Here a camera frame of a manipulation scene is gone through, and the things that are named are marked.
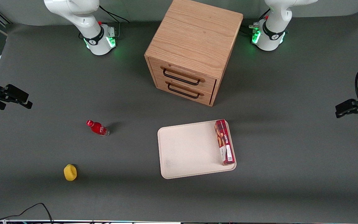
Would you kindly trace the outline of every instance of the plastic bottle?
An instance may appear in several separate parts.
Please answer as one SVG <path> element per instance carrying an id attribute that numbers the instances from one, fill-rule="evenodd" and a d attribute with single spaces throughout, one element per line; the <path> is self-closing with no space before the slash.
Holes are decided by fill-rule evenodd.
<path id="1" fill-rule="evenodd" d="M 107 137 L 110 134 L 110 131 L 99 122 L 88 120 L 86 125 L 91 127 L 91 130 L 100 136 Z"/>

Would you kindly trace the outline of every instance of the red snack box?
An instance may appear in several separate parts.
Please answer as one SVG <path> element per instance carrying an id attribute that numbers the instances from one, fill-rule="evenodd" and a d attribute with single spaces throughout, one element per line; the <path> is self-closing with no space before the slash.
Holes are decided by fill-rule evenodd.
<path id="1" fill-rule="evenodd" d="M 224 166 L 235 163 L 233 147 L 230 142 L 229 132 L 227 131 L 226 121 L 224 119 L 215 122 L 215 131 L 218 137 L 220 155 Z"/>

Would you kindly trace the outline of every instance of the drawer handle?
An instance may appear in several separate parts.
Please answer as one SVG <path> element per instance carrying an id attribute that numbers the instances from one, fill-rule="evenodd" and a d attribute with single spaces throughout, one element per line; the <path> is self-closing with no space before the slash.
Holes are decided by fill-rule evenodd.
<path id="1" fill-rule="evenodd" d="M 176 92 L 176 93 L 185 95 L 185 96 L 187 96 L 187 97 L 190 97 L 190 98 L 193 98 L 193 99 L 197 99 L 197 98 L 200 96 L 200 93 L 198 93 L 197 96 L 192 96 L 192 95 L 190 95 L 190 94 L 187 94 L 187 93 L 178 91 L 178 90 L 176 90 L 176 89 L 170 88 L 170 86 L 171 86 L 171 84 L 168 83 L 168 89 L 169 89 L 170 91 L 173 91 L 173 92 Z"/>
<path id="2" fill-rule="evenodd" d="M 164 68 L 164 71 L 162 73 L 164 74 L 164 76 L 166 76 L 168 78 L 173 78 L 173 79 L 175 79 L 177 81 L 181 81 L 181 82 L 184 82 L 184 83 L 187 83 L 187 84 L 190 84 L 190 85 L 194 85 L 194 86 L 196 86 L 196 85 L 198 85 L 200 83 L 200 79 L 197 82 L 190 82 L 190 81 L 187 81 L 187 80 L 184 80 L 184 79 L 172 76 L 172 75 L 168 75 L 168 74 L 165 73 L 166 71 L 167 71 L 167 69 Z"/>

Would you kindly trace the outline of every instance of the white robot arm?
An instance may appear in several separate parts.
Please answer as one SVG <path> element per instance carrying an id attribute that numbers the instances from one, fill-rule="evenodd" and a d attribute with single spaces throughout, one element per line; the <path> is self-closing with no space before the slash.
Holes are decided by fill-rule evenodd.
<path id="1" fill-rule="evenodd" d="M 292 6 L 303 6 L 318 0 L 264 0 L 270 7 L 268 19 L 262 18 L 250 28 L 255 29 L 252 43 L 264 51 L 272 51 L 282 43 L 285 28 L 292 19 Z"/>
<path id="2" fill-rule="evenodd" d="M 91 14 L 98 10 L 99 0 L 44 0 L 44 3 L 49 11 L 64 17 L 78 28 L 93 54 L 107 54 L 116 46 L 114 28 L 99 24 Z"/>

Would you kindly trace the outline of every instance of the barcode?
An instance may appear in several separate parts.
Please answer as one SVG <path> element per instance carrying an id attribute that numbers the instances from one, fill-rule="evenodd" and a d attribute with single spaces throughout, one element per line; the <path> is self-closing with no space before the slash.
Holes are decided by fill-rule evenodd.
<path id="1" fill-rule="evenodd" d="M 229 145 L 226 145 L 226 154 L 227 154 L 227 160 L 228 161 L 233 161 L 232 151 L 230 150 Z"/>

